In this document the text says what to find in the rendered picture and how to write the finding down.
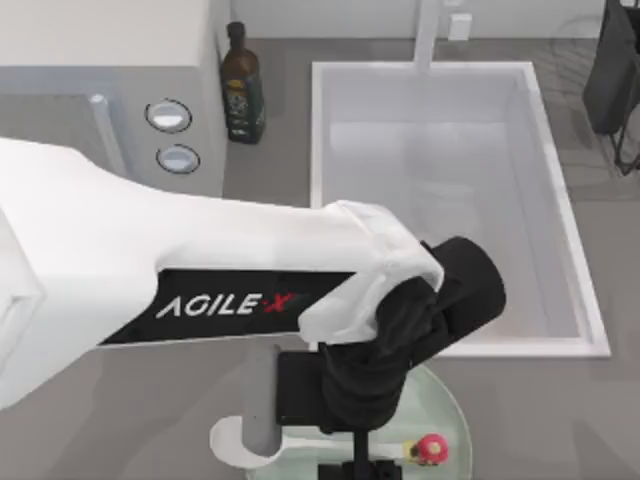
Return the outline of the round glass plate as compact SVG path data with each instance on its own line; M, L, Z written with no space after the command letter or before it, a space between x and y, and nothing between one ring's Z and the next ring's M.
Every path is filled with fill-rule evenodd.
M341 464L352 458L352 435L324 435L314 427L286 427L284 433L308 440L334 440L336 449L301 448L285 451L275 463L247 480L317 480L320 464ZM446 385L427 367L410 372L394 417L369 435L371 446L400 444L437 433L449 447L448 459L433 467L397 461L403 480L473 480L473 447L466 418Z

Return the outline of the white sink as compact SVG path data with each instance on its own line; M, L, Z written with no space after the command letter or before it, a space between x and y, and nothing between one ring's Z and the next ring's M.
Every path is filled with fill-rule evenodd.
M504 279L505 312L450 358L611 354L529 62L316 62L310 203L376 203L418 238L467 237Z

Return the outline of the tall white tap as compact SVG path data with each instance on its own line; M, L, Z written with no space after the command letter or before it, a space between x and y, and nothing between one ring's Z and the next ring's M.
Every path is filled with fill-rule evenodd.
M429 71L444 0L418 0L416 35L413 49L413 67L417 74Z

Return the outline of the dark olive oil bottle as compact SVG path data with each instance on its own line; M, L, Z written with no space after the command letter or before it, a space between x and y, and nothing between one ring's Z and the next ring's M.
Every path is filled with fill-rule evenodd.
M257 144L266 127L260 63L246 46L246 29L240 21L226 26L229 51L220 67L228 138Z

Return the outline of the small red round toy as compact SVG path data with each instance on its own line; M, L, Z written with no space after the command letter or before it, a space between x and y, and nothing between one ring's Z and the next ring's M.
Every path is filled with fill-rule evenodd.
M438 466L449 458L449 445L440 434L429 433L418 441L410 443L407 449L408 459L422 466Z

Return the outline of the large round microwave knob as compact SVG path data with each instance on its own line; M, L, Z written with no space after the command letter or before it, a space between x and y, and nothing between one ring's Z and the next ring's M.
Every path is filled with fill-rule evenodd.
M192 123L192 114L186 105L174 99L148 104L145 119L156 130L168 134L185 131Z

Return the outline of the small white wall box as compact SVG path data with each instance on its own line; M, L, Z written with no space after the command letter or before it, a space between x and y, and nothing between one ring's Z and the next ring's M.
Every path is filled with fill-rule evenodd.
M452 42L468 41L471 36L473 16L470 13L450 15L448 40Z

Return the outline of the small round microwave knob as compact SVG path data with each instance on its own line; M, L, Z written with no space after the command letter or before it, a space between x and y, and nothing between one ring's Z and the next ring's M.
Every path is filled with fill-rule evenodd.
M198 153L182 144L159 149L156 152L156 162L163 170L177 175L191 174L201 163Z

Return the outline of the pale microwave oven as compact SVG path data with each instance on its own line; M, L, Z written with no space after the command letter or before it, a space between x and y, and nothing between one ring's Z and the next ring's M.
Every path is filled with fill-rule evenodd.
M230 0L0 0L0 137L75 148L112 172L89 102L109 102L126 178L165 191L219 197L227 159L219 65ZM174 99L192 123L168 134L145 119ZM200 156L171 174L156 152Z

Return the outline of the white spoon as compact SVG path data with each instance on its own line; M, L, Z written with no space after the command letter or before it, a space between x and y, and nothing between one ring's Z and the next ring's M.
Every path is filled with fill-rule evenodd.
M303 449L347 452L353 450L355 441L306 439L284 435L274 454L262 456L253 453L244 445L242 418L229 416L220 419L211 428L209 444L216 458L223 463L244 470L256 470L274 463L284 452Z

